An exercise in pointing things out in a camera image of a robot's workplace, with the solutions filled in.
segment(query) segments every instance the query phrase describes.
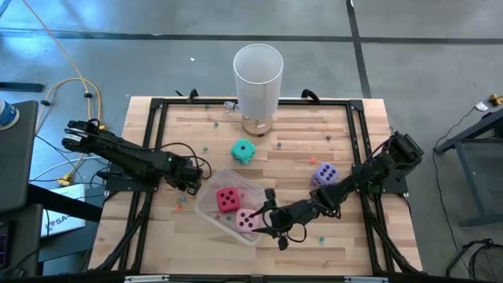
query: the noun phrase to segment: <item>lavender dice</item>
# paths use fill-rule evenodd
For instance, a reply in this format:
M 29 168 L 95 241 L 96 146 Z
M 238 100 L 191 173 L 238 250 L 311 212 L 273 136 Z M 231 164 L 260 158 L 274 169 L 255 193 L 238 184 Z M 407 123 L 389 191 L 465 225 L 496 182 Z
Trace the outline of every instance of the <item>lavender dice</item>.
M 316 186 L 324 186 L 334 184 L 337 177 L 339 177 L 337 169 L 329 163 L 322 162 L 320 167 L 314 172 L 313 177 L 311 177 L 311 181 Z

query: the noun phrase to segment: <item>concrete floor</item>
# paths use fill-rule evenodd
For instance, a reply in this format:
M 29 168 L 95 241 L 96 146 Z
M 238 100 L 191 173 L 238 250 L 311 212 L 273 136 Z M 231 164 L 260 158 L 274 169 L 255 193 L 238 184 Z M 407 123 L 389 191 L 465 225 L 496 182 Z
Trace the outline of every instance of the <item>concrete floor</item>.
M 147 35 L 308 35 L 351 36 L 344 0 L 31 0 L 51 29 Z M 360 36 L 381 38 L 501 39 L 503 4 L 498 0 L 353 0 Z M 75 76 L 63 53 L 48 38 L 21 0 L 12 0 L 0 16 L 0 31 L 28 31 L 0 37 L 0 78 L 4 81 L 55 83 Z M 120 133 L 129 96 L 187 94 L 232 95 L 234 54 L 250 42 L 207 40 L 62 39 L 85 77 L 103 93 L 103 120 Z M 354 44 L 349 42 L 268 42 L 285 59 L 282 93 L 298 97 L 309 88 L 320 97 L 383 98 L 393 128 L 409 133 L 426 152 L 407 178 L 412 218 L 424 270 L 441 275 L 455 256 L 435 185 L 431 149 L 478 101 L 501 93 L 501 45 L 363 43 L 370 93 L 362 93 Z M 40 135 L 55 145 L 70 119 L 86 119 L 79 82 L 61 87 Z M 42 94 L 1 92 L 17 102 Z M 476 122 L 474 112 L 453 132 Z M 446 210 L 459 246 L 492 237 L 503 243 L 503 225 L 461 230 L 461 220 L 476 216 L 475 205 L 454 153 L 437 158 Z M 62 158 L 36 141 L 32 175 Z M 87 162 L 86 179 L 102 165 Z M 51 172 L 57 178 L 67 168 Z M 41 186 L 54 187 L 52 183 Z M 467 277 L 460 264 L 453 271 Z

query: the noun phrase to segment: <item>dice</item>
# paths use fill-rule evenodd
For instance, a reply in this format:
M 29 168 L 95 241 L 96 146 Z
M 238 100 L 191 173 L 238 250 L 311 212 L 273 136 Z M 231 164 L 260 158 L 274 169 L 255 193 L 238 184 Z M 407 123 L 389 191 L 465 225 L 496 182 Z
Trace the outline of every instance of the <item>dice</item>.
M 321 162 L 320 167 L 316 169 L 313 177 L 311 177 L 311 181 L 316 186 L 324 186 L 335 183 L 338 176 L 339 172 L 333 165 L 326 162 Z
M 250 141 L 242 138 L 233 145 L 230 155 L 233 156 L 235 161 L 241 164 L 248 164 L 253 160 L 255 151 L 255 146 Z
M 217 204 L 221 213 L 229 213 L 241 208 L 239 194 L 234 187 L 223 188 L 217 192 Z
M 239 232 L 250 233 L 258 228 L 259 216 L 250 218 L 250 214 L 255 213 L 252 209 L 240 209 L 236 213 L 236 229 Z

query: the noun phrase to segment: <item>white plastic cup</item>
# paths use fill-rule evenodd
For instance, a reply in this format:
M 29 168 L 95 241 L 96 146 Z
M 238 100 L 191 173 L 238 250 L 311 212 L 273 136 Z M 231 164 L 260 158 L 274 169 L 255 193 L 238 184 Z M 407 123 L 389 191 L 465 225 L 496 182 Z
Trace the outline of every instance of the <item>white plastic cup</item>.
M 262 43 L 243 47 L 234 57 L 240 112 L 249 119 L 270 119 L 280 97 L 283 57 Z

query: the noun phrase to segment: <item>yellow cable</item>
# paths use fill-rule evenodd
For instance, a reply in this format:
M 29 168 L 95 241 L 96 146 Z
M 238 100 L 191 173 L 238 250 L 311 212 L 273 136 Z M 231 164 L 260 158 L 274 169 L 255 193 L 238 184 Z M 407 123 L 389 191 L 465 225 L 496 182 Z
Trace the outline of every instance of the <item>yellow cable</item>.
M 81 80 L 81 79 L 80 78 L 66 79 L 66 80 L 64 80 L 62 82 L 57 83 L 53 87 L 51 87 L 50 90 L 47 91 L 46 100 L 49 101 L 49 96 L 53 92 L 53 90 L 56 91 L 57 88 L 59 86 L 63 85 L 64 83 L 70 82 L 70 81 L 75 81 L 75 80 Z M 101 121 L 101 93 L 100 93 L 100 90 L 97 88 L 97 86 L 93 82 L 89 81 L 88 79 L 84 79 L 84 81 L 86 83 L 89 83 L 91 86 L 93 86 L 94 90 L 96 90 L 96 95 L 97 95 L 97 119 Z M 39 132 L 40 126 L 42 125 L 42 114 L 43 114 L 44 108 L 45 108 L 44 105 L 40 108 L 39 117 L 37 119 L 37 124 L 36 124 L 36 127 L 35 127 L 35 133 Z M 90 114 L 90 98 L 87 98 L 87 115 L 88 115 L 88 118 L 91 119 L 91 114 Z
M 79 77 L 82 80 L 82 84 L 84 85 L 84 89 L 88 93 L 89 90 L 87 89 L 86 82 L 84 81 L 84 77 L 82 77 L 82 74 L 80 73 L 79 68 L 77 68 L 77 64 L 72 60 L 70 55 L 68 55 L 68 52 L 66 52 L 66 50 L 61 45 L 61 43 L 56 39 L 56 36 L 54 36 L 53 32 L 46 26 L 46 24 L 44 24 L 42 19 L 40 19 L 39 15 L 37 15 L 37 13 L 33 10 L 33 8 L 30 6 L 30 4 L 28 4 L 28 2 L 26 2 L 26 0 L 23 0 L 23 2 L 30 9 L 30 11 L 33 13 L 33 15 L 37 18 L 37 20 L 39 20 L 40 24 L 42 24 L 42 26 L 46 29 L 46 31 L 50 35 L 50 37 L 53 38 L 54 42 L 56 42 L 56 44 L 61 48 L 61 51 L 63 51 L 64 55 L 66 55 L 66 57 L 68 58 L 68 61 L 70 61 L 70 64 L 72 64 L 72 66 L 75 69 L 75 71 L 77 72 L 77 74 L 79 74 Z
M 82 84 L 84 85 L 84 90 L 86 90 L 86 93 L 89 93 L 89 89 L 87 89 L 87 85 L 86 85 L 86 82 L 88 82 L 96 90 L 96 95 L 97 95 L 97 119 L 101 121 L 101 94 L 100 94 L 100 90 L 97 88 L 96 85 L 94 85 L 94 83 L 92 83 L 88 79 L 84 79 L 84 77 L 80 73 L 79 68 L 77 67 L 77 64 L 72 60 L 72 58 L 70 57 L 70 55 L 68 54 L 68 52 L 66 52 L 66 50 L 61 45 L 61 43 L 56 39 L 56 36 L 54 36 L 53 32 L 46 26 L 46 24 L 44 24 L 44 22 L 42 21 L 42 19 L 39 17 L 39 15 L 37 15 L 37 13 L 33 10 L 33 8 L 30 6 L 30 4 L 28 4 L 28 2 L 26 0 L 23 0 L 23 2 L 30 9 L 30 11 L 33 13 L 33 15 L 37 18 L 37 20 L 39 20 L 40 24 L 46 29 L 47 33 L 54 40 L 54 42 L 60 47 L 61 51 L 63 51 L 64 55 L 66 55 L 66 57 L 68 58 L 68 61 L 70 62 L 70 64 L 72 65 L 72 67 L 75 69 L 75 71 L 79 75 L 78 78 L 66 79 L 66 80 L 64 80 L 62 82 L 57 83 L 55 86 L 51 87 L 51 89 L 47 92 L 46 101 L 49 100 L 49 96 L 50 96 L 51 92 L 53 92 L 53 90 L 55 91 L 59 86 L 63 85 L 66 82 L 73 81 L 73 80 L 80 80 L 80 81 L 82 81 Z M 36 123 L 36 126 L 35 126 L 35 133 L 36 134 L 39 132 L 40 126 L 42 125 L 42 114 L 43 114 L 44 108 L 45 108 L 44 105 L 40 108 L 39 117 L 37 119 L 37 123 Z M 91 119 L 91 100 L 90 100 L 89 97 L 87 98 L 87 117 L 89 119 Z M 68 175 L 71 176 L 73 174 L 73 172 L 75 171 L 75 169 L 81 164 L 81 162 L 83 160 L 83 157 L 84 157 L 84 154 L 82 154 L 80 156 L 79 160 L 77 161 L 77 163 L 75 164 L 75 166 L 73 166 L 72 170 L 68 173 Z

